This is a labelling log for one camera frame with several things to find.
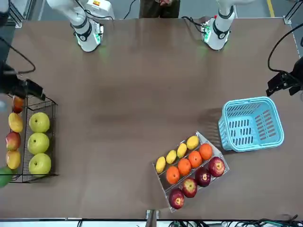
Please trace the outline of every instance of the orange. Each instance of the orange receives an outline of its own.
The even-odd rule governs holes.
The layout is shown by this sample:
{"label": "orange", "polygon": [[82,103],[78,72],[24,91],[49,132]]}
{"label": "orange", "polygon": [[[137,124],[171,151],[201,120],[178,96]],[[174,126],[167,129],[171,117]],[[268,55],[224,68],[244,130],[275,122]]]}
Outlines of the orange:
{"label": "orange", "polygon": [[180,173],[177,167],[171,166],[166,171],[166,180],[170,184],[175,184],[180,179]]}
{"label": "orange", "polygon": [[189,174],[191,170],[190,162],[188,159],[183,158],[178,163],[178,169],[182,176]]}
{"label": "orange", "polygon": [[204,160],[208,160],[213,155],[213,149],[212,146],[210,146],[208,143],[204,143],[200,146],[199,149],[200,155]]}
{"label": "orange", "polygon": [[193,167],[193,168],[199,167],[199,165],[201,165],[201,163],[202,163],[201,155],[196,150],[192,151],[189,154],[188,159],[190,161],[191,167]]}

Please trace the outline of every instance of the blue plastic basket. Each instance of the blue plastic basket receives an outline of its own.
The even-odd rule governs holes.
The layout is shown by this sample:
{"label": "blue plastic basket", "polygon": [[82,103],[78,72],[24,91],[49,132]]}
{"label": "blue plastic basket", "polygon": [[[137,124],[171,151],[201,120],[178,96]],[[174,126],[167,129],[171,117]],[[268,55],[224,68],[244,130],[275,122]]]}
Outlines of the blue plastic basket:
{"label": "blue plastic basket", "polygon": [[277,147],[284,140],[276,105],[268,97],[227,102],[219,130],[223,148],[237,152]]}

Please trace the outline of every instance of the yellow floor line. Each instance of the yellow floor line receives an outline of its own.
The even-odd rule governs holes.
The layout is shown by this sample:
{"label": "yellow floor line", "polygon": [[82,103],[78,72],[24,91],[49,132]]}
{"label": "yellow floor line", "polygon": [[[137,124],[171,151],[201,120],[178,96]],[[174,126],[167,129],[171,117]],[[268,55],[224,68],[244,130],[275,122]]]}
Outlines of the yellow floor line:
{"label": "yellow floor line", "polygon": [[275,17],[273,5],[271,4],[271,0],[267,0],[267,5],[270,13],[270,17]]}

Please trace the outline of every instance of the table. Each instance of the table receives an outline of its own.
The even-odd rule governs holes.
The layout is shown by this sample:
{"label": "table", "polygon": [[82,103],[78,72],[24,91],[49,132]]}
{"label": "table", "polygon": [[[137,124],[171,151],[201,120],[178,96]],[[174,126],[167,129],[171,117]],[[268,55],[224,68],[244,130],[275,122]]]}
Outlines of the table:
{"label": "table", "polygon": [[[60,176],[1,189],[0,218],[145,218],[145,210],[157,209],[161,218],[302,219],[299,95],[272,96],[285,132],[282,146],[224,152],[230,172],[173,214],[151,165],[196,130],[220,146],[222,106],[266,95],[275,75],[267,57],[288,30],[281,18],[236,19],[230,41],[215,52],[182,19],[109,21],[103,46],[85,53],[68,22],[26,22],[13,46],[37,66],[28,77],[59,105]],[[297,60],[290,35],[272,67],[291,71]],[[30,67],[12,51],[8,62]],[[7,115],[0,117],[4,138]]]}

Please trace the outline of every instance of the plastic fruit tray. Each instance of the plastic fruit tray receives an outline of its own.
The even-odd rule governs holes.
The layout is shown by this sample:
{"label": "plastic fruit tray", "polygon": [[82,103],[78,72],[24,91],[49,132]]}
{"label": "plastic fruit tray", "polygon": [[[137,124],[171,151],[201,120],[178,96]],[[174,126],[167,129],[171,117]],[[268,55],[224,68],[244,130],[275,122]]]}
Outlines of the plastic fruit tray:
{"label": "plastic fruit tray", "polygon": [[[201,133],[199,133],[198,131],[196,131],[195,135],[199,138],[199,145],[198,145],[195,149],[193,149],[193,150],[199,150],[200,146],[201,146],[203,143],[208,143],[208,144],[211,145],[212,148],[213,148],[213,156],[212,156],[209,160],[203,160],[202,164],[201,164],[199,167],[197,167],[197,168],[192,168],[191,171],[190,171],[190,173],[189,173],[188,175],[186,175],[186,176],[180,175],[180,179],[179,179],[179,181],[178,181],[176,184],[170,184],[170,183],[167,182],[167,180],[166,180],[166,171],[167,171],[167,169],[168,169],[170,166],[178,167],[178,162],[179,162],[180,158],[177,157],[176,160],[175,160],[172,164],[166,163],[163,172],[160,173],[160,174],[157,173],[157,171],[156,171],[156,163],[157,163],[157,160],[158,160],[158,159],[155,160],[155,161],[152,163],[152,165],[153,165],[153,167],[154,167],[154,170],[155,170],[155,173],[157,174],[158,180],[159,180],[160,185],[161,185],[161,187],[162,187],[162,190],[164,191],[164,195],[165,195],[167,204],[168,204],[169,209],[170,209],[171,212],[175,212],[176,209],[173,208],[173,207],[171,207],[171,205],[169,204],[169,194],[170,194],[170,192],[171,192],[173,189],[176,189],[176,188],[182,189],[183,181],[185,181],[188,177],[193,177],[193,178],[195,178],[195,173],[196,173],[196,171],[197,171],[199,168],[201,168],[201,167],[207,168],[208,162],[209,162],[213,157],[219,157],[219,158],[221,158],[221,159],[224,161],[224,164],[225,164],[225,171],[224,171],[223,175],[220,176],[220,177],[213,177],[213,176],[212,176],[209,185],[211,185],[216,179],[221,178],[221,177],[224,177],[224,175],[230,170],[229,167],[228,167],[228,165],[227,165],[227,163],[226,163],[226,160],[225,160],[224,157],[223,157],[223,154],[221,153],[221,151],[219,151],[218,148],[216,148],[211,142],[209,142],[209,141],[208,141]],[[181,143],[185,143],[185,144],[186,144],[186,141],[187,141],[188,138],[186,138],[186,140],[181,141],[176,147],[174,147],[174,148],[172,148],[172,149],[175,150],[175,151],[177,151],[179,145],[180,145]],[[186,150],[186,153],[185,153],[185,155],[184,155],[183,158],[187,158],[188,155],[189,155],[193,150],[187,149],[187,150]],[[163,154],[163,156],[166,157],[166,155],[167,155],[168,153],[169,153],[169,151],[167,151],[165,154]],[[207,186],[207,187],[200,187],[200,186],[198,186],[197,194],[198,194],[200,191],[202,191],[202,190],[207,190],[208,186]],[[194,202],[194,201],[195,201],[195,198],[196,198],[196,196],[195,196],[194,198],[187,198],[187,197],[184,196],[184,206],[186,206],[186,204],[188,204],[188,203],[190,203],[190,202]]]}

